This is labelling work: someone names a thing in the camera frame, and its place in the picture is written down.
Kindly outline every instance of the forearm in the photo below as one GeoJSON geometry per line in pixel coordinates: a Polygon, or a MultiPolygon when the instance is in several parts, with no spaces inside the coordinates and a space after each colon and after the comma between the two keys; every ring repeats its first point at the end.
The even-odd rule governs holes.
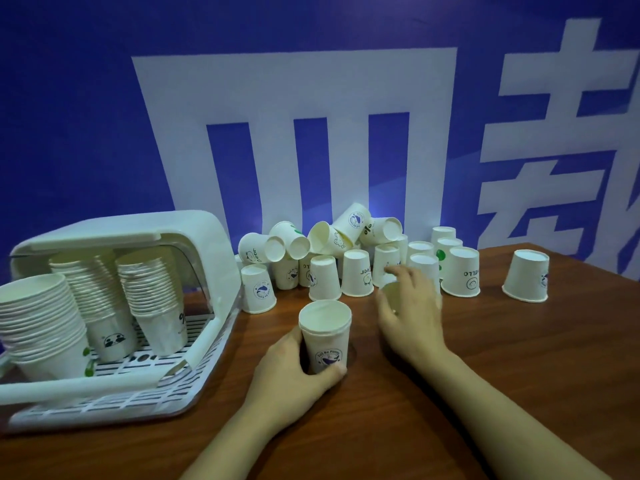
{"type": "Polygon", "coordinates": [[[240,408],[181,480],[243,480],[273,436],[260,411],[240,408]]]}
{"type": "Polygon", "coordinates": [[[501,480],[609,478],[456,355],[420,372],[464,423],[501,480]]]}

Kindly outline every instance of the person's left hand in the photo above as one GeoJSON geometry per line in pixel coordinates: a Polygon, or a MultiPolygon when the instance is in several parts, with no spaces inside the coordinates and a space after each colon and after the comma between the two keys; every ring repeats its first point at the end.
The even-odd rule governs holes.
{"type": "Polygon", "coordinates": [[[269,347],[253,373],[244,408],[268,419],[272,434],[286,428],[306,413],[327,390],[347,373],[336,362],[320,374],[309,376],[300,366],[302,332],[295,327],[269,347]]]}

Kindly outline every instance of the brown tabletop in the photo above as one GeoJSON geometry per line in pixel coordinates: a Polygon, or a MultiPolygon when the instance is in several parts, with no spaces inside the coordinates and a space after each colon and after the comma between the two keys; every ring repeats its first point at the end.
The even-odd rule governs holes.
{"type": "MultiPolygon", "coordinates": [[[[549,299],[500,290],[511,254],[481,251],[477,298],[444,297],[449,347],[484,379],[615,479],[640,472],[640,283],[551,253],[549,299]]],[[[3,478],[175,479],[242,404],[253,368],[290,330],[307,290],[278,292],[262,315],[241,314],[196,407],[130,426],[0,438],[3,478]]],[[[274,439],[250,478],[483,479],[463,428],[388,352],[373,296],[353,310],[349,373],[274,439]]]]}

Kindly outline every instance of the person's right hand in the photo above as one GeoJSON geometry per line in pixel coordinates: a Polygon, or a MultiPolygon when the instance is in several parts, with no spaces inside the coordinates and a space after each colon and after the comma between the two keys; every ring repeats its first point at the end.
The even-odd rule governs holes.
{"type": "Polygon", "coordinates": [[[389,306],[386,295],[378,290],[378,323],[382,334],[396,354],[416,370],[436,365],[448,354],[442,334],[440,306],[433,281],[420,270],[405,266],[389,266],[400,287],[397,315],[389,306]]]}

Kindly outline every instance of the blue wall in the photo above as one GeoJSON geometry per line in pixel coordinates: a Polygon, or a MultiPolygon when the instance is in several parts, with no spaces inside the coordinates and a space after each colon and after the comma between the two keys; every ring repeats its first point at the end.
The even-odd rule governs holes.
{"type": "MultiPolygon", "coordinates": [[[[639,8],[640,0],[2,0],[0,255],[81,219],[174,209],[132,57],[422,47],[458,48],[442,223],[476,246],[493,217],[478,213],[482,183],[515,178],[528,161],[480,163],[485,124],[542,119],[548,104],[545,94],[498,96],[505,54],[558,51],[566,20],[585,17],[602,19],[597,50],[640,48],[639,8]]],[[[585,93],[579,116],[624,112],[632,89],[585,93]]],[[[404,209],[409,117],[369,119],[369,205],[378,215],[404,209]],[[391,155],[401,163],[387,172],[391,155]]],[[[259,206],[234,203],[236,186],[223,185],[225,175],[237,176],[238,161],[252,158],[242,143],[247,128],[237,123],[210,127],[209,139],[214,159],[239,159],[222,158],[216,168],[227,224],[240,234],[260,231],[262,220],[259,206]],[[238,209],[243,217],[233,224],[238,209]]],[[[326,122],[296,121],[295,139],[308,230],[332,215],[326,122]]],[[[554,174],[604,170],[596,199],[529,209],[511,236],[526,234],[531,218],[558,216],[556,230],[584,229],[576,256],[587,258],[615,184],[615,149],[554,156],[554,174]]],[[[249,171],[238,184],[255,201],[254,180],[249,171]]],[[[638,239],[621,250],[618,272],[638,239]]],[[[7,279],[2,266],[0,281],[7,279]]]]}

